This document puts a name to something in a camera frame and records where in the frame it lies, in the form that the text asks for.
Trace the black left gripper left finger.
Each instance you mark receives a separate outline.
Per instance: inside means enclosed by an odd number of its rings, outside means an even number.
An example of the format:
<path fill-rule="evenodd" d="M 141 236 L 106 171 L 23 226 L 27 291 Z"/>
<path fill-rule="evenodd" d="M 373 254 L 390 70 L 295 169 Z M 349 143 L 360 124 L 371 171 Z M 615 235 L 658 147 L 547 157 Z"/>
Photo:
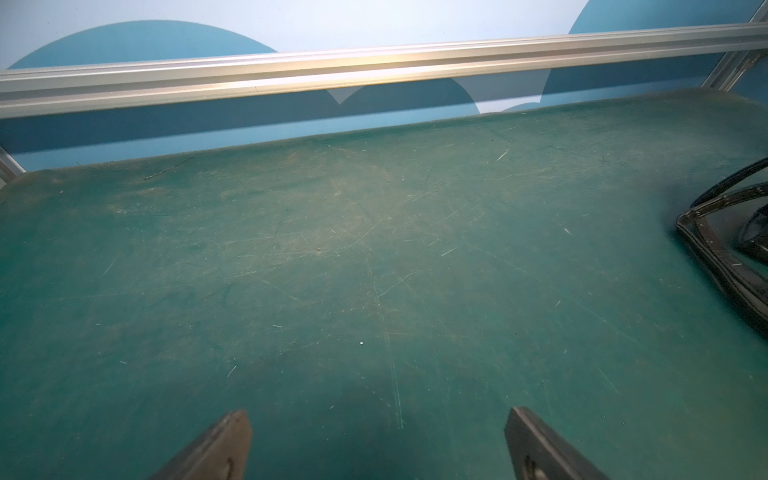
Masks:
<path fill-rule="evenodd" d="M 251 437 L 246 411 L 228 412 L 149 479 L 243 479 Z"/>

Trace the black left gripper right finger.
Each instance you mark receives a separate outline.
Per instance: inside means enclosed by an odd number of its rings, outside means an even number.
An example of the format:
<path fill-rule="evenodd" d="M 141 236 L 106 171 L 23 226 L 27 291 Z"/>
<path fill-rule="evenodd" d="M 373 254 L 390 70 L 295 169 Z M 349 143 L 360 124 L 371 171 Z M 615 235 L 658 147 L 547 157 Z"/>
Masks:
<path fill-rule="evenodd" d="M 504 435 L 520 480 L 608 480 L 587 457 L 527 407 L 513 407 Z"/>

